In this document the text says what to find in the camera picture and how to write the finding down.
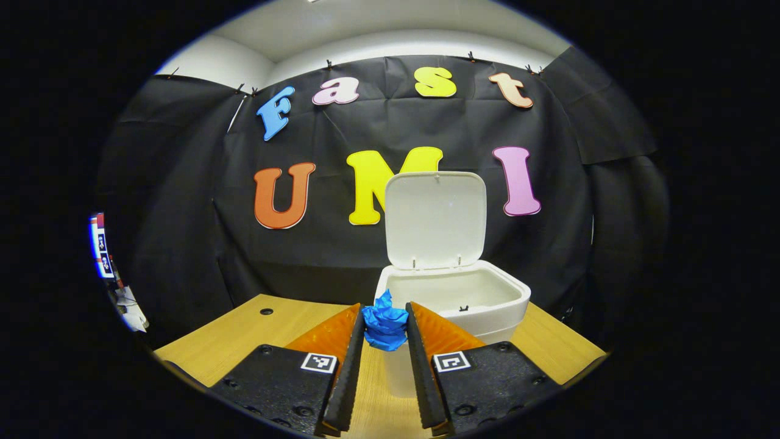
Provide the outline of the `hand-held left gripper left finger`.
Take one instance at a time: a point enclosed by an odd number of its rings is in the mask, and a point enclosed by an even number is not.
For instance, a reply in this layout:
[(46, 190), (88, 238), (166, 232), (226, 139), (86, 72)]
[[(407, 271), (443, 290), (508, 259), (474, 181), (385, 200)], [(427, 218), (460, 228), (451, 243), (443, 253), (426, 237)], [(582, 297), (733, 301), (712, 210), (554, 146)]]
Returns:
[(212, 394), (303, 434), (339, 437), (353, 415), (362, 309), (354, 304), (285, 346), (259, 345), (211, 386)]

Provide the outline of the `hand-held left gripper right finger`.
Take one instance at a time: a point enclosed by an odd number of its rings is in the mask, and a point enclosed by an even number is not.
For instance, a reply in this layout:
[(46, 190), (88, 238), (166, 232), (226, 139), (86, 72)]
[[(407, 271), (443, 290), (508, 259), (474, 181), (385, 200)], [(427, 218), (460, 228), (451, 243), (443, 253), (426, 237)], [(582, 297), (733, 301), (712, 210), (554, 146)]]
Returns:
[(406, 311), (420, 421), (435, 436), (483, 430), (562, 391), (512, 342), (480, 341), (416, 302), (408, 302)]

